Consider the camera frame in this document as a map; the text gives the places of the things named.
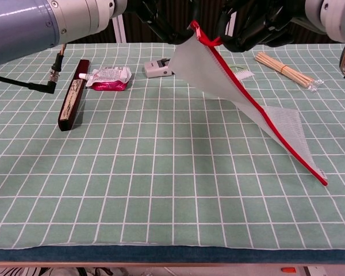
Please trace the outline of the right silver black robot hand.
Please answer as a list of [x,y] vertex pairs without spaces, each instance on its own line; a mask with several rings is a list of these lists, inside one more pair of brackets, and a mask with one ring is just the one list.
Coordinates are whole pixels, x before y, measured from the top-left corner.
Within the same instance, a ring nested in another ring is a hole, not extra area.
[[231,15],[247,1],[225,1],[217,24],[217,35],[231,52],[245,52],[258,44],[280,47],[290,44],[294,37],[288,25],[296,18],[305,18],[304,1],[253,1],[246,22],[234,36],[225,34]]

